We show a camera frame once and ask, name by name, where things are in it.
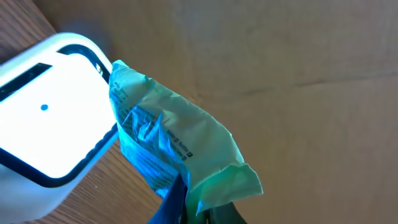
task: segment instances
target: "wood grain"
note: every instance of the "wood grain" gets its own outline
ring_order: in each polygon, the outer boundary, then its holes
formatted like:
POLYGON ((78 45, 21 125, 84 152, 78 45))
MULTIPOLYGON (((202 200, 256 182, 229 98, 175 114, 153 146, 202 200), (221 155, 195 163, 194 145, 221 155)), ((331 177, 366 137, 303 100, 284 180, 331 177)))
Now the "wood grain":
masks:
POLYGON ((398 223, 397 1, 35 2, 232 132, 249 223, 398 223))
MULTIPOLYGON (((31 0, 0 0, 0 15, 2 63, 55 33, 31 0)), ((117 141, 55 211, 28 223, 147 223, 160 203, 117 141)))

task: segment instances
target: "black frame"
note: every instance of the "black frame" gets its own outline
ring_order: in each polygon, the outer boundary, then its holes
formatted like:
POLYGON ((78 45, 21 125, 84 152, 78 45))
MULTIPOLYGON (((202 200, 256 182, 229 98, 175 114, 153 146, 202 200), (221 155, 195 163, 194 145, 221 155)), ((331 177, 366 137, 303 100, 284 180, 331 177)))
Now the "black frame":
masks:
MULTIPOLYGON (((70 54, 82 54, 85 56, 96 68, 96 65, 102 69, 102 77, 109 84, 109 72, 106 67, 103 65, 101 60, 97 57, 97 55, 88 47, 79 44, 71 44, 62 47, 57 51, 58 53, 70 55, 70 54)), ((42 63, 38 63, 34 65, 32 68, 28 69, 28 71, 19 75, 13 81, 7 83, 6 85, 0 88, 0 101, 7 98, 11 94, 13 94, 16 90, 22 88, 24 85, 31 82, 33 79, 41 75, 44 71, 49 69, 51 65, 46 65, 42 63)), ((28 178, 29 180, 39 184, 43 187, 54 188, 63 186, 74 178, 76 178, 79 173, 88 165, 88 163, 95 157, 95 155, 104 147, 104 145, 115 135, 118 131, 118 127, 115 124, 110 131, 108 131, 102 140, 97 142, 95 147, 88 152, 86 157, 82 159, 76 166, 73 168, 69 174, 60 178, 51 178, 42 172, 38 171, 34 167, 28 165, 24 161, 18 159, 16 156, 13 156, 9 152, 0 148, 0 164, 5 167, 17 172, 18 174, 28 178)))

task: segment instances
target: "brown cardboard surface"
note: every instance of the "brown cardboard surface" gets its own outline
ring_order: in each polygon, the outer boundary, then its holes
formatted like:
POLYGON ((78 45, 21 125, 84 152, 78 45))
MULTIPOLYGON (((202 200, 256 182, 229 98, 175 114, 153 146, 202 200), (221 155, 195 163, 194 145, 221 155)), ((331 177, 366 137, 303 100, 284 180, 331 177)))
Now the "brown cardboard surface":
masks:
POLYGON ((398 2, 35 2, 232 132, 249 223, 398 222, 398 2))

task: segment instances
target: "screen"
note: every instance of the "screen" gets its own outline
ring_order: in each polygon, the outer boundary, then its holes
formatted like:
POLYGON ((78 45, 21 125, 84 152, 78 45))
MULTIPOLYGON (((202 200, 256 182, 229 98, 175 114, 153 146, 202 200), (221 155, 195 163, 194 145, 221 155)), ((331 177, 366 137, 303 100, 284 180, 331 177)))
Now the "screen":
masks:
POLYGON ((80 54, 0 102, 0 147, 51 178, 67 175, 116 120, 109 86, 80 54))

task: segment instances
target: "plastic packet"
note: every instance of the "plastic packet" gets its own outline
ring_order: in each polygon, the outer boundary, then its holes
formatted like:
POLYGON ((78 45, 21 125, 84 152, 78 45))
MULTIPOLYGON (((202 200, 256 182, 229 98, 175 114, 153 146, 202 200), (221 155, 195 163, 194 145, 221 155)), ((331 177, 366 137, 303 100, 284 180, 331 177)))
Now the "plastic packet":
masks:
POLYGON ((210 114, 120 60, 109 87, 121 152, 161 197, 181 174, 188 217, 263 193, 231 133, 210 114))

